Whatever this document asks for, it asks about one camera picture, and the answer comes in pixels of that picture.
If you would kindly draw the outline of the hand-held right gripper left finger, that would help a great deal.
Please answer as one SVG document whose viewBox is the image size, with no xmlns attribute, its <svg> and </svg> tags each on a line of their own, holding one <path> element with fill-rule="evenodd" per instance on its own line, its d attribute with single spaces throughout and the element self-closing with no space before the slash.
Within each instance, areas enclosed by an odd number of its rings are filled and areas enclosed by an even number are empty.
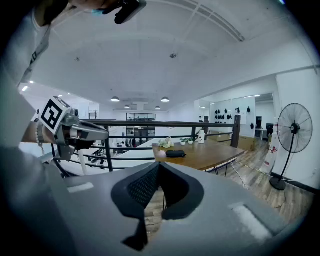
<svg viewBox="0 0 320 256">
<path fill-rule="evenodd" d="M 66 232 L 61 256 L 158 256 L 148 240 L 145 207 L 158 187 L 159 163 L 116 172 L 58 179 Z"/>
</svg>

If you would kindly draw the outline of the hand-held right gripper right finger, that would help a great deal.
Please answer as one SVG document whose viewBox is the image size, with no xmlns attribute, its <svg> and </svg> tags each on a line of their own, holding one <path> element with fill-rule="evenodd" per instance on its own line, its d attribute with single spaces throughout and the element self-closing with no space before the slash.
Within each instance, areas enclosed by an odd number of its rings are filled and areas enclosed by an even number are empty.
<svg viewBox="0 0 320 256">
<path fill-rule="evenodd" d="M 279 213 L 225 177 L 170 164 L 200 182 L 200 205 L 181 220 L 164 220 L 156 234 L 158 256 L 267 256 L 286 240 Z"/>
</svg>

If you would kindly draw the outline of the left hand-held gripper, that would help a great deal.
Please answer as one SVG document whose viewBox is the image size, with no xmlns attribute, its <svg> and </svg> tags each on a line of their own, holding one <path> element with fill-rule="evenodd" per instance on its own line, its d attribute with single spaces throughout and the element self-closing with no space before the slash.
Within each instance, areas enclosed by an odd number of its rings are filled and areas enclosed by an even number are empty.
<svg viewBox="0 0 320 256">
<path fill-rule="evenodd" d="M 58 160 L 69 161 L 75 150 L 88 150 L 95 141 L 109 138 L 109 132 L 93 123 L 79 120 L 78 110 L 58 96 L 52 96 L 45 105 L 38 121 L 38 145 L 43 146 L 43 128 L 54 137 Z"/>
</svg>

